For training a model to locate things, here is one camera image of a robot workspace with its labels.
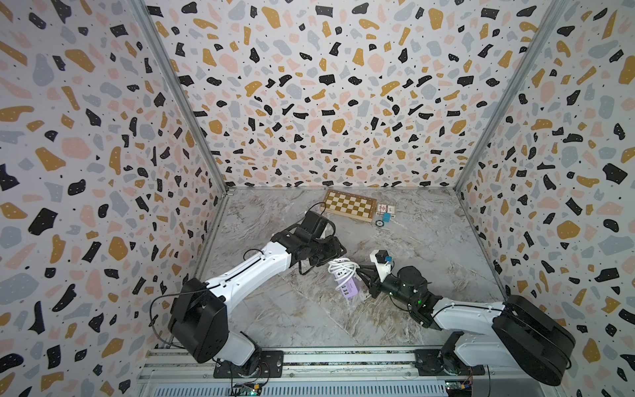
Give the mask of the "purple power strip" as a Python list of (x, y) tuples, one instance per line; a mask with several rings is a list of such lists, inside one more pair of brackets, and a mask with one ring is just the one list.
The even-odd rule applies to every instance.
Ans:
[(359, 294), (359, 287), (355, 277), (338, 286), (338, 289), (346, 299), (352, 299)]

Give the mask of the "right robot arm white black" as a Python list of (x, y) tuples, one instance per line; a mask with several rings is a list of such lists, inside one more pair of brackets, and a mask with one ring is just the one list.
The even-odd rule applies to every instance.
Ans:
[(443, 298), (428, 289), (428, 281), (413, 266), (385, 275), (376, 266), (361, 266), (357, 275), (372, 297), (386, 294), (419, 326), (449, 332), (433, 361), (440, 370), (509, 367), (544, 385), (559, 386), (572, 366), (575, 338), (520, 295), (493, 303)]

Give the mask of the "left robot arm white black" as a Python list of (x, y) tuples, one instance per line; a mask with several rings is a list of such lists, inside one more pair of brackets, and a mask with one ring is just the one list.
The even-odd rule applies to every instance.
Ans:
[(170, 310), (168, 329), (198, 363), (231, 362), (244, 367), (256, 360), (259, 347), (229, 329), (233, 309), (269, 279), (293, 266), (326, 265), (346, 253), (335, 224), (309, 210), (304, 218), (274, 234), (238, 266), (206, 281), (193, 278), (183, 286)]

